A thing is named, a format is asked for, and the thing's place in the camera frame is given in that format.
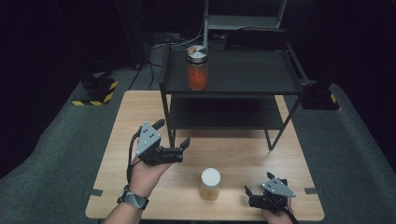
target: jar with orange contents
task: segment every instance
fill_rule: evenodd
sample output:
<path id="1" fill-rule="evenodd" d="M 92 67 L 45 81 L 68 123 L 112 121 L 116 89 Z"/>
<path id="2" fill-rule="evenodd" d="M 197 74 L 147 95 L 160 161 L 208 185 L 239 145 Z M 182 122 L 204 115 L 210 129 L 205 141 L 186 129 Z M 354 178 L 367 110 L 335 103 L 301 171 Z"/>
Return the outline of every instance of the jar with orange contents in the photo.
<path id="1" fill-rule="evenodd" d="M 201 91 L 207 84 L 207 53 L 204 46 L 187 48 L 187 81 L 191 90 Z"/>

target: black equipment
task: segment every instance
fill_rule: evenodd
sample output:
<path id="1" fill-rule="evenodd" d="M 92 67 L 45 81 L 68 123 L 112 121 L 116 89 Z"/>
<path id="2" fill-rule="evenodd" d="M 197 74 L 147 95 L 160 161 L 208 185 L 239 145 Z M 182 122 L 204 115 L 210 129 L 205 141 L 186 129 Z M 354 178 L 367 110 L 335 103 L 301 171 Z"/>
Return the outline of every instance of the black equipment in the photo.
<path id="1" fill-rule="evenodd" d="M 183 162 L 183 151 L 190 145 L 190 138 L 186 138 L 180 144 L 180 147 L 160 146 L 161 134 L 157 130 L 164 124 L 164 119 L 158 120 L 152 126 L 145 121 L 143 126 L 140 126 L 137 133 L 132 137 L 126 172 L 128 183 L 131 182 L 132 170 L 137 164 L 132 164 L 132 148 L 137 137 L 139 137 L 139 141 L 137 143 L 136 156 L 145 164 L 155 166 L 164 163 Z"/>
<path id="2" fill-rule="evenodd" d="M 273 213 L 286 213 L 293 224 L 298 221 L 288 208 L 288 197 L 295 198 L 296 195 L 288 187 L 287 179 L 279 179 L 277 176 L 267 173 L 269 181 L 262 184 L 264 192 L 262 195 L 253 195 L 251 190 L 245 186 L 245 191 L 248 196 L 248 204 L 250 207 L 265 209 Z"/>

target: human hand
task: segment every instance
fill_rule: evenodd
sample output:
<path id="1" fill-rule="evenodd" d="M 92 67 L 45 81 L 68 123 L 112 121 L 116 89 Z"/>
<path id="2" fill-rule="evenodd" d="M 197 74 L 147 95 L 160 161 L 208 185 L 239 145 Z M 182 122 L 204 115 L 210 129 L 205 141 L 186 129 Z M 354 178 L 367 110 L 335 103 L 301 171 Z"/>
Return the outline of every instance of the human hand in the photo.
<path id="1" fill-rule="evenodd" d="M 288 210 L 293 214 L 291 209 L 291 198 L 288 198 Z M 292 224 L 290 217 L 284 212 L 272 213 L 268 210 L 262 209 L 262 215 L 267 220 L 268 224 Z"/>
<path id="2" fill-rule="evenodd" d="M 135 164 L 129 190 L 137 196 L 148 198 L 160 181 L 163 173 L 173 164 L 166 163 L 156 166 L 146 165 L 139 158 L 134 157 L 132 164 Z"/>

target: wristwatch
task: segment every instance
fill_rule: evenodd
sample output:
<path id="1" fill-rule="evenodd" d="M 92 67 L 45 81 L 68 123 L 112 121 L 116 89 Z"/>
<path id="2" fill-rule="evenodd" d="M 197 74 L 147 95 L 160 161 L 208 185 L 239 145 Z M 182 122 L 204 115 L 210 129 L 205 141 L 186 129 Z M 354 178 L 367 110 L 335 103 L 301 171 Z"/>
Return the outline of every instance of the wristwatch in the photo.
<path id="1" fill-rule="evenodd" d="M 117 199 L 117 203 L 121 203 L 121 202 L 126 202 L 128 204 L 137 207 L 140 210 L 145 210 L 146 206 L 149 203 L 149 199 L 135 195 L 133 192 L 129 190 L 129 185 L 126 185 L 123 188 L 120 197 Z"/>

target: silver lid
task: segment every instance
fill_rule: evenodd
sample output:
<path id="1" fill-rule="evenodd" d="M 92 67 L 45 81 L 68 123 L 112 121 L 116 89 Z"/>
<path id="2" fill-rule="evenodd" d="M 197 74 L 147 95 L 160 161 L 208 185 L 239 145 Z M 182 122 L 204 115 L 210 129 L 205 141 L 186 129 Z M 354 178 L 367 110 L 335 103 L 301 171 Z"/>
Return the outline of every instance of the silver lid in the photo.
<path id="1" fill-rule="evenodd" d="M 191 63 L 204 63 L 207 61 L 208 49 L 204 46 L 194 45 L 187 48 L 187 60 Z"/>

